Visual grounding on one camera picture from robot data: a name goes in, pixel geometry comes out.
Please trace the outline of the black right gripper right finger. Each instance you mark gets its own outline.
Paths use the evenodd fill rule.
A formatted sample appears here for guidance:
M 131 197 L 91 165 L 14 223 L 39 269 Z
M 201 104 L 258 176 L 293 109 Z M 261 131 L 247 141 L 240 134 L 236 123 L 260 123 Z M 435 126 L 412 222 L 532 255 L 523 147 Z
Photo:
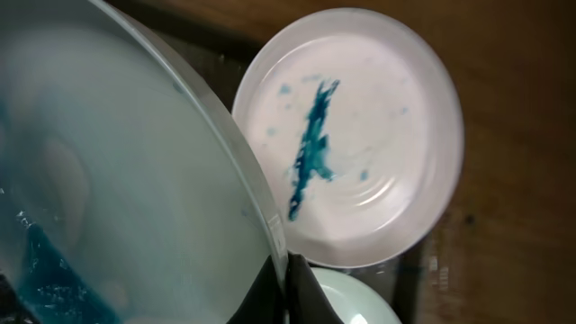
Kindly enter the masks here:
M 343 324 L 302 255 L 289 255 L 286 298 L 291 324 Z

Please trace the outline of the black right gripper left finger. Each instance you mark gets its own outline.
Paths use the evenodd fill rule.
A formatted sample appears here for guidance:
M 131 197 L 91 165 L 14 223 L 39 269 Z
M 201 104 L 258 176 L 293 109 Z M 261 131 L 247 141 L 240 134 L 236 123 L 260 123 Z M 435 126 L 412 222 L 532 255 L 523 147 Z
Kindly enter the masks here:
M 284 296 L 269 256 L 228 324 L 283 324 Z

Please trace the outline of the white plate with streak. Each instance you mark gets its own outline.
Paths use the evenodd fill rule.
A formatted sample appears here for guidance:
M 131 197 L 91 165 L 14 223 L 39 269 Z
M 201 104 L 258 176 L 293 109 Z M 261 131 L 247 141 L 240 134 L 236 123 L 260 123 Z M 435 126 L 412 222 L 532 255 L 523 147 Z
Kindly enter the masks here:
M 1 4 L 1 272 L 40 323 L 228 323 L 287 252 L 230 113 L 104 1 Z

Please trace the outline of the white plate with blue splat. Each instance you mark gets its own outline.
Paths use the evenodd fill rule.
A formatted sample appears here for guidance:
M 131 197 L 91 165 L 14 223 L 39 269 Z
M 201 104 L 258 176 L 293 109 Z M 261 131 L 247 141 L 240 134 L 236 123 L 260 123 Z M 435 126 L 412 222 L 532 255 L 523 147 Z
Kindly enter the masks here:
M 331 269 L 311 271 L 343 323 L 401 324 L 388 302 L 365 283 Z

